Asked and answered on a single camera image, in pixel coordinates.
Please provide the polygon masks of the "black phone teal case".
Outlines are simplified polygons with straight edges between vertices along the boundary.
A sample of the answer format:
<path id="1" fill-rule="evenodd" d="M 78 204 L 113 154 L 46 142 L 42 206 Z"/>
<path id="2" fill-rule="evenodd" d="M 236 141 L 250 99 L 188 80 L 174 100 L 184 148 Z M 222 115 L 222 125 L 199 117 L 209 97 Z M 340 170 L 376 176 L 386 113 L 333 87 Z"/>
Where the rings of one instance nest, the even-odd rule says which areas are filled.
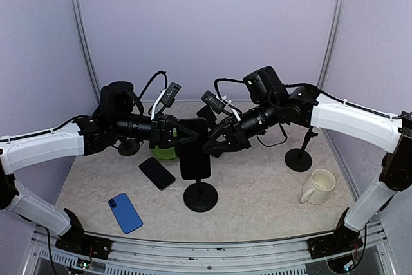
<path id="1" fill-rule="evenodd" d="M 208 124 L 204 118 L 183 119 L 179 123 L 198 134 L 194 142 L 178 146 L 181 178 L 184 180 L 207 179 L 211 177 L 210 155 L 203 152 L 208 141 Z"/>

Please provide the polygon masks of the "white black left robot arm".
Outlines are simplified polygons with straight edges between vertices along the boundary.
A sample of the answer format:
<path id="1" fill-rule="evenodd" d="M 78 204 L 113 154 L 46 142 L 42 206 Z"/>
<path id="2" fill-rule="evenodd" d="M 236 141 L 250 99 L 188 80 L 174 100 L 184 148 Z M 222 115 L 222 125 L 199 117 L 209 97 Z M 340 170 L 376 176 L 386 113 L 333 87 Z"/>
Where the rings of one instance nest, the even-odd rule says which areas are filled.
<path id="1" fill-rule="evenodd" d="M 74 251 L 84 252 L 90 238 L 77 216 L 25 188 L 15 172 L 55 159 L 93 155 L 117 142 L 147 141 L 151 149 L 169 149 L 197 138 L 172 115 L 156 111 L 144 115 L 132 83 L 112 82 L 101 89 L 100 104 L 91 116 L 73 117 L 44 131 L 1 137 L 1 209 L 53 231 Z"/>

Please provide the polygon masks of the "black round-base clamp stand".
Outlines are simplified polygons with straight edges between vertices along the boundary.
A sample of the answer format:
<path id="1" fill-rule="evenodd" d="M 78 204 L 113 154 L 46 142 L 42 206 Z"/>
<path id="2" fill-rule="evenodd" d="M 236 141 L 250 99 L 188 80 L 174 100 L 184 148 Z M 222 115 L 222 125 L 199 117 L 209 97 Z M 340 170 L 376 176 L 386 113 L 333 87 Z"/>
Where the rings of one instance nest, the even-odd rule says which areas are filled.
<path id="1" fill-rule="evenodd" d="M 204 213 L 215 207 L 218 202 L 218 192 L 212 185 L 196 179 L 196 182 L 184 191 L 183 201 L 190 210 Z"/>

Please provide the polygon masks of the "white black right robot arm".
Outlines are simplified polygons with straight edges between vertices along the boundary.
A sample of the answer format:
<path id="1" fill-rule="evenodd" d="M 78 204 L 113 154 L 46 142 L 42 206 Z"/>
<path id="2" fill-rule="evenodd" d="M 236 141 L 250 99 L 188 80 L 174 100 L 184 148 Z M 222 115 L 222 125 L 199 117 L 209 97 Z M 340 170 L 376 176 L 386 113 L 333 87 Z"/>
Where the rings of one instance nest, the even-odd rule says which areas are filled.
<path id="1" fill-rule="evenodd" d="M 344 251 L 376 212 L 395 193 L 411 186 L 411 114 L 388 114 L 335 98 L 317 86 L 294 84 L 289 93 L 273 67 L 243 78 L 255 108 L 225 117 L 211 132 L 203 150 L 209 154 L 250 147 L 250 138 L 276 124 L 336 131 L 369 142 L 383 151 L 382 172 L 349 208 L 329 238 L 330 247 Z"/>

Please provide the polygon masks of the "black phone purple edge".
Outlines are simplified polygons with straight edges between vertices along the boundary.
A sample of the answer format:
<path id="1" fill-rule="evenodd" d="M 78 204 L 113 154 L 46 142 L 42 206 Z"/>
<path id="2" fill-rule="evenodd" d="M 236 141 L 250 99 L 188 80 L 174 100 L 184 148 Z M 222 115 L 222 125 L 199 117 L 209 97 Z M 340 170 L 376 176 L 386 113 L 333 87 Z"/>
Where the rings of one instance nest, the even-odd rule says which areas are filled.
<path id="1" fill-rule="evenodd" d="M 161 191 L 176 181 L 176 178 L 154 157 L 144 160 L 138 167 L 155 187 Z"/>

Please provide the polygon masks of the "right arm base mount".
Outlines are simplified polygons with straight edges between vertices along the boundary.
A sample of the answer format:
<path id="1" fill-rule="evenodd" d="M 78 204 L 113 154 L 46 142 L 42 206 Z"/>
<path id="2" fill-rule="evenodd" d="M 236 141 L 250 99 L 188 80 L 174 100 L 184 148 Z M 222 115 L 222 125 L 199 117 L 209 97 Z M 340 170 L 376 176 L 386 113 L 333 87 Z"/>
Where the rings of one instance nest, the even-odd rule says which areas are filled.
<path id="1" fill-rule="evenodd" d="M 348 210 L 349 208 L 342 213 L 334 232 L 324 236 L 309 238 L 306 241 L 311 259 L 323 258 L 363 246 L 360 232 L 353 231 L 344 225 L 344 219 Z"/>

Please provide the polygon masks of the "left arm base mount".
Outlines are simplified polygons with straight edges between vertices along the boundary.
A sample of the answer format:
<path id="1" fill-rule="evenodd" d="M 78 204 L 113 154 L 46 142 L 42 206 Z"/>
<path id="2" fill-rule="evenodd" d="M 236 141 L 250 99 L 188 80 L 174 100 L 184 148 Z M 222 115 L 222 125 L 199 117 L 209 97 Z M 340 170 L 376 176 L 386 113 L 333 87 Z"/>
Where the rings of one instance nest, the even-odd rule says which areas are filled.
<path id="1" fill-rule="evenodd" d="M 57 238 L 56 248 L 83 256 L 107 260 L 113 242 L 109 238 L 86 234 L 75 213 L 67 208 L 63 210 L 70 219 L 70 228 L 66 233 Z"/>

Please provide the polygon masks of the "black folding phone stand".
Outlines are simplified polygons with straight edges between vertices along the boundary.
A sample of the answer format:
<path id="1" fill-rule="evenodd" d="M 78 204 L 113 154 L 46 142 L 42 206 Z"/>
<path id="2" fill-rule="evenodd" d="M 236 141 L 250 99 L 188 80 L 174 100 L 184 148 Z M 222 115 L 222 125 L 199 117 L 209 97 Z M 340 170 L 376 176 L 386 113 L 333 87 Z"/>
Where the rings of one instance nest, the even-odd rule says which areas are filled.
<path id="1" fill-rule="evenodd" d="M 207 121 L 207 125 L 210 130 L 214 130 L 214 128 L 217 126 L 217 117 L 210 106 L 204 105 L 204 107 L 196 112 L 196 115 L 197 117 L 204 118 Z"/>

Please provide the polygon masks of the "black tall round-base stand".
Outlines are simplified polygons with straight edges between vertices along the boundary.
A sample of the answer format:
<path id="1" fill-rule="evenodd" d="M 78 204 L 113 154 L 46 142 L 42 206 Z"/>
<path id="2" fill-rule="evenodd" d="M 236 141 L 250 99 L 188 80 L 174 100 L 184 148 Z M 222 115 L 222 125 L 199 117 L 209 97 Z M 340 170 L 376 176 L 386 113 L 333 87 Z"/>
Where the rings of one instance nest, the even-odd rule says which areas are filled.
<path id="1" fill-rule="evenodd" d="M 286 152 L 285 164 L 292 170 L 297 172 L 305 172 L 312 166 L 312 158 L 306 151 L 309 141 L 316 137 L 318 133 L 313 132 L 311 126 L 304 136 L 303 144 L 300 148 L 293 148 Z"/>

